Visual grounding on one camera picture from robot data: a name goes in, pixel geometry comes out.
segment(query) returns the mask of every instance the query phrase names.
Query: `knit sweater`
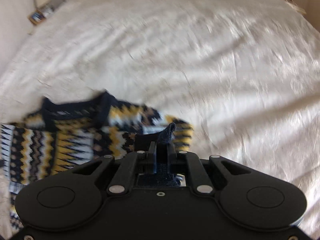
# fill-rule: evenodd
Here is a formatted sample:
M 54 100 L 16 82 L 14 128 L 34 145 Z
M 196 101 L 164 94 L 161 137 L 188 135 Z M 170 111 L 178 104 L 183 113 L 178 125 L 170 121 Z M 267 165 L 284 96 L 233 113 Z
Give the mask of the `knit sweater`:
M 170 123 L 174 127 L 164 131 Z M 99 156 L 111 154 L 119 159 L 128 152 L 146 151 L 151 141 L 168 143 L 171 136 L 176 150 L 188 150 L 192 127 L 151 107 L 119 101 L 108 92 L 90 101 L 62 105 L 44 98 L 41 109 L 22 123 L 1 125 L 12 227 L 22 227 L 14 201 L 30 182 Z

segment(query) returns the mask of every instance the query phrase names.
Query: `white comforter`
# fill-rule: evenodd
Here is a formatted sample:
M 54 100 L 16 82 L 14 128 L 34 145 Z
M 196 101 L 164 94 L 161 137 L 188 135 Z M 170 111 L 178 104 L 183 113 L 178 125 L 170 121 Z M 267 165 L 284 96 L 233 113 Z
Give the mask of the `white comforter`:
M 298 186 L 320 236 L 320 34 L 283 0 L 70 0 L 2 76 L 1 122 L 102 89 L 191 122 L 202 158 Z

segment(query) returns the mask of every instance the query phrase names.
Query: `yellow zigzag pattern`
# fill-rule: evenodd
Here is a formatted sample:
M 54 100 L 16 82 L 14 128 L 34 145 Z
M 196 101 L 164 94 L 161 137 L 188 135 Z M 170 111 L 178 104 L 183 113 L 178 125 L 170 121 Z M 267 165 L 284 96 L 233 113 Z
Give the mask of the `yellow zigzag pattern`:
M 36 114 L 34 116 L 29 116 L 24 120 L 27 127 L 37 127 L 39 124 L 44 124 L 41 114 Z
M 51 143 L 53 141 L 53 137 L 51 136 L 51 133 L 49 132 L 43 132 L 44 140 L 43 140 L 43 149 L 40 151 L 42 152 L 43 156 L 41 157 L 41 165 L 39 166 L 39 173 L 38 178 L 44 179 L 48 173 L 47 168 L 50 166 L 49 161 L 52 159 L 51 152 L 53 150 L 53 147 L 51 146 Z
M 29 130 L 29 129 L 25 129 L 24 133 L 22 134 L 22 137 L 23 137 L 23 142 L 21 143 L 22 144 L 22 151 L 21 151 L 21 154 L 22 154 L 22 167 L 21 167 L 21 170 L 22 170 L 22 174 L 21 174 L 21 177 L 23 178 L 22 180 L 22 184 L 24 185 L 28 185 L 29 183 L 29 158 L 30 158 L 30 153 L 31 153 L 31 149 L 30 149 L 30 144 L 31 144 L 31 136 L 33 135 L 33 131 L 32 130 Z
M 125 105 L 122 106 L 122 108 L 114 107 L 112 106 L 109 111 L 109 116 L 111 119 L 120 118 L 120 119 L 132 119 L 133 117 L 136 117 L 138 114 L 142 113 L 142 107 L 141 106 L 130 106 L 130 108 L 127 108 Z
M 74 157 L 66 155 L 66 154 L 72 154 L 75 153 L 75 150 L 71 150 L 66 148 L 66 146 L 72 146 L 73 143 L 69 140 L 74 139 L 75 136 L 71 134 L 65 134 L 62 132 L 57 133 L 56 138 L 56 153 L 55 153 L 55 161 L 54 165 L 52 167 L 51 175 L 57 174 L 60 171 L 65 171 L 66 168 L 63 168 L 62 166 L 75 166 L 69 162 L 66 162 L 66 160 L 72 160 Z
M 165 119 L 166 119 L 167 123 L 169 124 L 169 123 L 174 122 L 174 120 L 176 118 L 171 115 L 166 115 Z M 178 143 L 185 143 L 185 144 L 190 145 L 190 143 L 192 141 L 191 136 L 193 135 L 193 127 L 189 123 L 177 123 L 176 126 L 177 126 L 177 131 L 174 131 L 173 135 L 176 137 L 177 136 L 183 136 L 183 137 L 172 141 L 173 144 L 175 145 L 175 149 L 177 151 L 188 151 L 189 146 L 187 146 L 187 145 L 177 146 L 177 144 Z
M 72 120 L 54 120 L 55 126 L 61 131 L 80 129 L 86 127 L 90 122 L 91 119 L 87 117 Z
M 112 126 L 109 128 L 110 132 L 110 139 L 111 139 L 111 144 L 109 145 L 109 150 L 112 152 L 113 156 L 119 156 L 121 153 L 117 149 L 117 145 L 119 144 L 119 139 L 117 138 L 117 133 L 118 133 L 118 128 L 115 126 Z

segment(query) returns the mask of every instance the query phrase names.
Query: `bed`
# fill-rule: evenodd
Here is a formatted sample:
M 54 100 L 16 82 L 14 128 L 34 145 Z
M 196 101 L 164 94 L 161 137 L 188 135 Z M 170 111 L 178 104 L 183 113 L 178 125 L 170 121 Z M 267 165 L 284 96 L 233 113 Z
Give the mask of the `bed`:
M 192 123 L 201 158 L 298 186 L 320 237 L 320 34 L 283 0 L 69 0 L 1 76 L 0 120 L 103 89 Z

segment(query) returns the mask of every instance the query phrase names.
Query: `sweater sleeve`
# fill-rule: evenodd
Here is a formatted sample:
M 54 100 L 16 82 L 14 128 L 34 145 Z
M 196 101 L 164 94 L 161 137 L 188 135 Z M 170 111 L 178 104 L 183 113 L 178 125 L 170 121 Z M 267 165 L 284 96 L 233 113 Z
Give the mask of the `sweater sleeve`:
M 41 111 L 37 111 L 31 114 L 28 114 L 23 119 L 23 127 L 28 129 L 37 129 L 37 130 L 44 130 L 45 123 L 42 117 Z
M 188 151 L 192 135 L 192 125 L 171 115 L 162 114 L 146 105 L 135 105 L 125 101 L 116 101 L 110 107 L 106 126 L 117 127 L 119 131 L 137 134 L 156 133 L 175 123 L 173 144 L 176 151 Z

